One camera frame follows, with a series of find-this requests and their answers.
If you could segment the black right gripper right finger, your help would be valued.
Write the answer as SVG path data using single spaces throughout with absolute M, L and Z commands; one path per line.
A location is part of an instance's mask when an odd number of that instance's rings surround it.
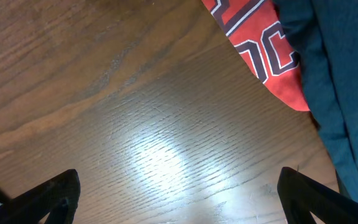
M 358 203 L 290 168 L 283 167 L 277 191 L 288 224 L 357 223 Z

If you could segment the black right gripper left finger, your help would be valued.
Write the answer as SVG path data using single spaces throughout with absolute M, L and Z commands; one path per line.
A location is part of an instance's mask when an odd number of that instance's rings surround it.
M 0 189 L 0 223 L 72 224 L 80 197 L 80 180 L 74 169 L 66 170 L 23 194 L 9 198 Z

